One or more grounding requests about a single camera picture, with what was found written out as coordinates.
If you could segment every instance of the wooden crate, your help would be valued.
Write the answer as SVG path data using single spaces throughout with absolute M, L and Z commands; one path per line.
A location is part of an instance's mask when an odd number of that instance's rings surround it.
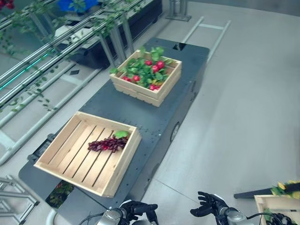
M 130 59 L 137 59 L 139 57 L 141 57 L 141 51 L 137 50 L 125 62 L 123 62 L 122 65 L 118 67 L 118 69 L 126 67 Z M 150 60 L 150 53 L 146 52 L 144 58 Z M 172 63 L 166 66 L 166 72 L 167 74 L 169 74 L 169 76 L 161 85 L 159 90 L 149 90 L 135 83 L 125 81 L 122 79 L 122 77 L 125 76 L 126 73 L 122 72 L 119 72 L 117 74 L 110 74 L 110 78 L 116 90 L 159 107 L 181 76 L 182 62 L 174 59 L 171 60 Z
M 300 224 L 299 199 L 289 198 L 285 195 L 255 195 L 254 198 L 258 212 L 263 212 L 264 209 L 270 209 L 271 212 L 287 215 L 291 220 Z M 264 216 L 262 216 L 261 223 L 262 225 L 267 225 Z
M 123 150 L 88 150 L 90 142 L 119 130 L 130 133 Z M 140 141 L 136 127 L 77 112 L 34 166 L 97 195 L 113 197 Z

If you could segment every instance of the grape leaf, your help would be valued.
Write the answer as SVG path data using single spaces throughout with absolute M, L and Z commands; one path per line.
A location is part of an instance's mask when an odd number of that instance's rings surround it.
M 128 136 L 128 132 L 124 131 L 124 130 L 119 130 L 114 135 L 116 136 L 116 138 L 127 137 Z

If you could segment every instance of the cable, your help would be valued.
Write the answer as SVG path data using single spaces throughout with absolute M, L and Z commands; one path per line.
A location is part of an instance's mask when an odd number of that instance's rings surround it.
M 278 218 L 277 218 L 276 216 L 274 216 L 273 214 L 271 214 L 271 213 L 266 213 L 266 212 L 256 213 L 256 214 L 254 214 L 254 215 L 252 215 L 252 216 L 250 216 L 250 217 L 247 217 L 247 219 L 252 219 L 252 218 L 257 217 L 257 216 L 259 216 L 259 215 L 268 215 L 268 216 L 270 216 L 270 217 L 273 217 L 274 219 L 277 220 L 277 222 L 279 222 L 279 225 L 283 225 L 282 222 L 280 221 L 280 219 L 278 219 Z
M 95 215 L 92 215 L 92 216 L 88 216 L 86 217 L 83 221 L 80 222 L 79 225 L 82 225 L 85 221 L 87 221 L 88 219 L 91 219 L 91 218 L 94 218 L 94 217 L 99 217 L 99 216 L 103 216 L 104 213 L 99 213 L 99 214 L 95 214 Z

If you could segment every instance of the empty wooden crate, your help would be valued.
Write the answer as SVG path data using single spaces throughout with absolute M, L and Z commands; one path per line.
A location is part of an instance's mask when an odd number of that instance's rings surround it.
M 126 67 L 130 59 L 137 59 L 141 57 L 141 55 L 141 51 L 137 50 L 118 67 L 118 70 L 120 71 L 122 68 Z M 149 52 L 146 52 L 143 57 L 146 60 L 151 59 Z M 166 66 L 166 72 L 169 76 L 158 90 L 149 90 L 135 83 L 123 80 L 122 77 L 125 76 L 126 73 L 118 72 L 116 74 L 110 74 L 110 78 L 116 90 L 159 107 L 181 76 L 182 62 L 174 59 L 170 60 L 172 60 L 172 63 Z
M 124 149 L 88 150 L 90 142 L 120 130 L 129 133 Z M 113 197 L 140 141 L 136 127 L 77 112 L 34 166 L 97 195 Z

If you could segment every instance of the black glove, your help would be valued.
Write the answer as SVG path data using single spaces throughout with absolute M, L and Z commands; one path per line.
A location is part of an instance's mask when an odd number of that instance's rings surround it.
M 138 220 L 138 217 L 136 217 L 136 215 L 141 216 L 144 212 L 147 213 L 156 210 L 158 208 L 158 205 L 148 205 L 142 202 L 130 201 L 121 205 L 121 208 L 126 210 L 126 220 L 130 222 L 131 220 Z
M 198 195 L 200 195 L 198 199 L 202 200 L 203 202 L 200 202 L 200 205 L 202 205 L 201 207 L 190 211 L 190 213 L 195 217 L 204 217 L 211 213 L 216 217 L 218 215 L 219 205 L 228 207 L 224 200 L 218 198 L 215 195 L 211 195 L 201 191 L 198 191 Z

